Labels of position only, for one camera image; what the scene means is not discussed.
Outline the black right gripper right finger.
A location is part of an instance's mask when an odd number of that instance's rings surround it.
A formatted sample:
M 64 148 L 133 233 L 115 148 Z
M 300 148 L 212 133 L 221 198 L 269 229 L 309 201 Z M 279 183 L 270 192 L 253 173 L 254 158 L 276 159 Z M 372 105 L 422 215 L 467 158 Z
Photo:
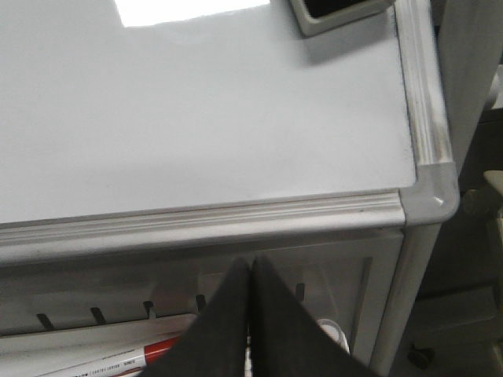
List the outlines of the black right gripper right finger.
M 249 331 L 254 376 L 375 376 L 323 331 L 272 262 L 251 267 Z

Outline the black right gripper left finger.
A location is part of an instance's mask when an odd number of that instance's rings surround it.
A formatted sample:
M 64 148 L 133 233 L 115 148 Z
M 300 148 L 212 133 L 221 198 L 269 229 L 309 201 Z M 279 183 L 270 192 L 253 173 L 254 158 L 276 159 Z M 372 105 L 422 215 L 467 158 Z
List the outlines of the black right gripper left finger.
M 249 282 L 249 264 L 236 259 L 189 329 L 141 375 L 243 376 Z

